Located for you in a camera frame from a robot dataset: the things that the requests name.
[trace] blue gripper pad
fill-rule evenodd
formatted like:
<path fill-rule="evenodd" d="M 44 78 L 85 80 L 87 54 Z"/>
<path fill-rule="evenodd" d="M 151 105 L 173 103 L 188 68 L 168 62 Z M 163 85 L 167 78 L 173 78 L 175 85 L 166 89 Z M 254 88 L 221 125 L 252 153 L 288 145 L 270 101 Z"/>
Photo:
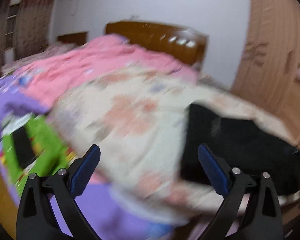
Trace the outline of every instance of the blue gripper pad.
<path fill-rule="evenodd" d="M 198 148 L 198 158 L 216 193 L 226 198 L 229 194 L 228 178 L 215 160 L 215 156 L 202 144 Z"/>
<path fill-rule="evenodd" d="M 100 161 L 100 148 L 93 144 L 84 157 L 76 159 L 69 167 L 70 194 L 73 198 L 82 195 Z"/>

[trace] brown door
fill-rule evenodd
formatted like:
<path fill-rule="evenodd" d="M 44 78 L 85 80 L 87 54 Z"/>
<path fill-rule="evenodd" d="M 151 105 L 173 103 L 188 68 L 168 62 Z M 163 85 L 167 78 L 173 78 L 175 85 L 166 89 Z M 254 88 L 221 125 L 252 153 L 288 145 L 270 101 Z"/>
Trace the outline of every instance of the brown door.
<path fill-rule="evenodd" d="M 261 90 L 266 109 L 273 114 L 281 108 L 297 69 L 298 8 L 297 0 L 276 0 L 276 56 L 271 60 Z"/>
<path fill-rule="evenodd" d="M 234 95 L 243 97 L 242 90 L 245 86 L 245 80 L 249 74 L 255 54 L 255 44 L 258 41 L 261 16 L 261 0 L 250 1 L 250 22 L 247 33 L 247 41 L 242 54 L 241 62 L 238 68 L 237 76 L 234 80 L 231 92 Z"/>
<path fill-rule="evenodd" d="M 240 96 L 259 106 L 264 106 L 260 97 L 263 79 L 268 70 L 269 51 L 274 46 L 275 28 L 274 0 L 259 0 L 258 36 L 253 44 L 252 62 L 241 87 Z"/>
<path fill-rule="evenodd" d="M 294 80 L 289 84 L 277 115 L 284 121 L 296 141 L 300 142 L 300 43 L 296 49 L 296 60 L 298 68 Z"/>

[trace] floral comforter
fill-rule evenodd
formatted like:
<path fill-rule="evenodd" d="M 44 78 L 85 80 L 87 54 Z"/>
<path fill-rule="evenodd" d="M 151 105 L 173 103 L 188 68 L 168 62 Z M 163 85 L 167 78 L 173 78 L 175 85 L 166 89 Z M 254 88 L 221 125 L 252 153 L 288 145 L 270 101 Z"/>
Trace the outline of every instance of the floral comforter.
<path fill-rule="evenodd" d="M 79 155 L 91 144 L 100 147 L 97 170 L 108 180 L 154 209 L 192 216 L 216 211 L 223 201 L 211 186 L 179 179 L 186 109 L 194 101 L 221 116 L 254 119 L 261 129 L 292 142 L 279 119 L 248 102 L 139 66 L 69 90 L 51 115 L 61 136 Z"/>

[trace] wooden headboard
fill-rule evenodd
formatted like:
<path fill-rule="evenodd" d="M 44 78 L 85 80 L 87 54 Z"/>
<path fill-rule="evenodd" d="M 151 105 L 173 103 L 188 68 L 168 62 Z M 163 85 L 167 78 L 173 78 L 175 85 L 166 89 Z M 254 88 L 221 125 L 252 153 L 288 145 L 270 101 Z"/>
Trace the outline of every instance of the wooden headboard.
<path fill-rule="evenodd" d="M 173 55 L 197 70 L 201 70 L 208 39 L 207 35 L 189 27 L 149 22 L 108 23 L 105 33 L 117 33 L 130 39 L 131 44 Z"/>
<path fill-rule="evenodd" d="M 63 43 L 75 43 L 79 46 L 82 46 L 87 42 L 87 36 L 88 32 L 81 32 L 58 36 L 57 39 Z"/>

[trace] bedsheet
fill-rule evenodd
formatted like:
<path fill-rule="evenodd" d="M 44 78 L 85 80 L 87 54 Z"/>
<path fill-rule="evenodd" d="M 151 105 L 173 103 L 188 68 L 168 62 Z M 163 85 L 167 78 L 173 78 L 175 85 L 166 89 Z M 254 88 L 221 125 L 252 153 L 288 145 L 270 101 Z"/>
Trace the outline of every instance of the bedsheet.
<path fill-rule="evenodd" d="M 95 38 L 67 54 L 35 61 L 17 73 L 31 76 L 22 91 L 51 107 L 68 89 L 135 62 L 162 72 L 175 72 L 189 81 L 197 78 L 194 70 L 173 56 L 126 44 L 121 37 L 111 34 Z"/>
<path fill-rule="evenodd" d="M 216 212 L 223 201 L 211 186 L 179 179 L 185 109 L 194 101 L 221 116 L 253 119 L 261 129 L 293 143 L 279 119 L 254 105 L 138 65 L 66 92 L 51 114 L 53 124 L 77 153 L 83 155 L 91 144 L 99 145 L 102 157 L 97 170 L 115 185 L 154 210 L 191 217 Z M 247 201 L 245 196 L 241 212 Z"/>

